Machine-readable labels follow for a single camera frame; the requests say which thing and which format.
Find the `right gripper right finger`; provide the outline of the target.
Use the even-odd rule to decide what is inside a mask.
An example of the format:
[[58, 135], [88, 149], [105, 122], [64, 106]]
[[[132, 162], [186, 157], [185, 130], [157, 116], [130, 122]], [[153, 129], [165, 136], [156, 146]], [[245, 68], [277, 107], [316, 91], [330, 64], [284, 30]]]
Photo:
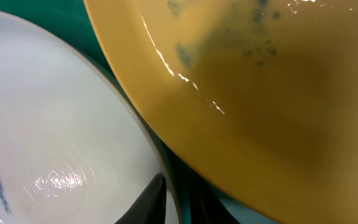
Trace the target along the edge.
[[192, 224], [239, 224], [200, 177], [191, 184], [190, 214]]

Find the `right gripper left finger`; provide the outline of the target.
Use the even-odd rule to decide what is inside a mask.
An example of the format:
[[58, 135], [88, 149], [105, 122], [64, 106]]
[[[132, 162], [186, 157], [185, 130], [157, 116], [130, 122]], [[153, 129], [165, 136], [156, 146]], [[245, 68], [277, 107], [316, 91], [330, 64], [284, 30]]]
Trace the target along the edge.
[[115, 224], [164, 224], [166, 202], [165, 177], [156, 174], [130, 209]]

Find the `light blue plate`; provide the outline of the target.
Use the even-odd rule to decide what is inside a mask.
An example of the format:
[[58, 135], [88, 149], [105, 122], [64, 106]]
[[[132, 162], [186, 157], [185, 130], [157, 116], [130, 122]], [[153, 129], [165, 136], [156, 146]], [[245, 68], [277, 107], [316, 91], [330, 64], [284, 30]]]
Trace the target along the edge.
[[107, 71], [0, 11], [0, 223], [137, 223], [153, 185], [181, 223], [162, 146]]

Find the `yellow-green plate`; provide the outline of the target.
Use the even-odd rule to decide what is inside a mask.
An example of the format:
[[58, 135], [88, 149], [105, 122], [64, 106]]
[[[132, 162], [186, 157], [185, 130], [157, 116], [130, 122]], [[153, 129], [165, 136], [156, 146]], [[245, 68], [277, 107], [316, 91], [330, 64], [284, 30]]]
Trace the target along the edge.
[[358, 0], [85, 2], [136, 110], [282, 223], [358, 223]]

